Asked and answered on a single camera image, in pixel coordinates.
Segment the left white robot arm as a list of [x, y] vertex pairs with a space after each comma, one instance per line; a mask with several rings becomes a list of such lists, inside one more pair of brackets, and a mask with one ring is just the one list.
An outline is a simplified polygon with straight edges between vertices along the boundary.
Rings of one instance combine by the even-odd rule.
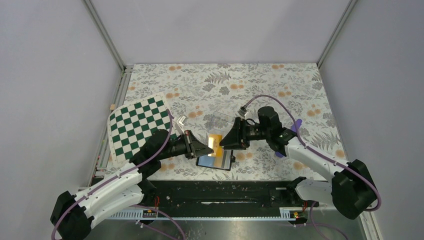
[[51, 238], [60, 235], [63, 240], [83, 240], [111, 215], [132, 205], [156, 203], [157, 190], [148, 177], [162, 167], [161, 160], [180, 155], [190, 160], [213, 152], [190, 130], [175, 139], [165, 129], [155, 131], [115, 173], [82, 191], [58, 196], [50, 217], [54, 225]]

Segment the black leather card holder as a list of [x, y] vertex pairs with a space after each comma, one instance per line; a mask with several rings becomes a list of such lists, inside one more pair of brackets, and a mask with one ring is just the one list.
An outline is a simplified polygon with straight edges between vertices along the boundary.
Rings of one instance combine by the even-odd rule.
[[233, 150], [224, 150], [222, 156], [200, 156], [196, 160], [196, 166], [210, 169], [218, 169], [223, 171], [230, 171], [232, 163], [234, 163], [236, 157], [234, 156]]

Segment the clear plastic box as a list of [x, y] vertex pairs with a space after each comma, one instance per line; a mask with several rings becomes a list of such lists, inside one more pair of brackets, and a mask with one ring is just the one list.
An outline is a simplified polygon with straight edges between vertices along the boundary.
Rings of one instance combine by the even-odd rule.
[[235, 121], [235, 116], [214, 111], [208, 123], [208, 132], [211, 134], [226, 135]]

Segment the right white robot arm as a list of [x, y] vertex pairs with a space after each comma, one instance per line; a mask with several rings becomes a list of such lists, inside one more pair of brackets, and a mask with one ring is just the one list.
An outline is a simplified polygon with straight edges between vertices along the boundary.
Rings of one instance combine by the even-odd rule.
[[251, 141], [264, 140], [273, 151], [307, 165], [324, 177], [324, 181], [298, 177], [290, 182], [286, 198], [291, 205], [299, 206], [304, 201], [329, 204], [354, 220], [377, 200], [376, 186], [362, 161], [337, 162], [320, 149], [302, 144], [295, 131], [282, 125], [271, 106], [261, 107], [257, 114], [259, 122], [255, 124], [236, 117], [219, 145], [225, 150], [246, 150]]

